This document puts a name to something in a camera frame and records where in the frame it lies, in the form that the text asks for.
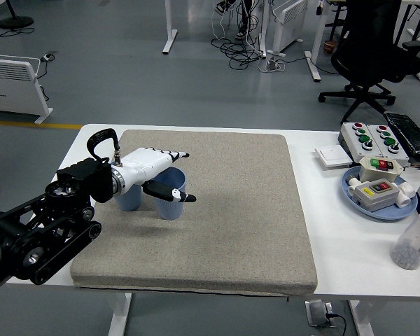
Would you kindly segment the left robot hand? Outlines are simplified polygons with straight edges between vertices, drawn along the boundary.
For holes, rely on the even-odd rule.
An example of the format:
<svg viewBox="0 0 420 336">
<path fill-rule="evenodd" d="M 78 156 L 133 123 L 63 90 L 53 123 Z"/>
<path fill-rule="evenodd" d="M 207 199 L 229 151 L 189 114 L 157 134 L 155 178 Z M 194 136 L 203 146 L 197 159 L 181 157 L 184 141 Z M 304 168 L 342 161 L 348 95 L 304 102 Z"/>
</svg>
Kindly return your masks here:
<svg viewBox="0 0 420 336">
<path fill-rule="evenodd" d="M 167 202 L 195 202 L 196 196 L 180 191 L 178 187 L 157 182 L 154 178 L 175 161 L 188 158 L 189 153 L 160 150 L 153 147 L 141 147 L 111 165 L 113 194 L 124 195 L 133 185 L 141 186 L 150 196 Z"/>
</svg>

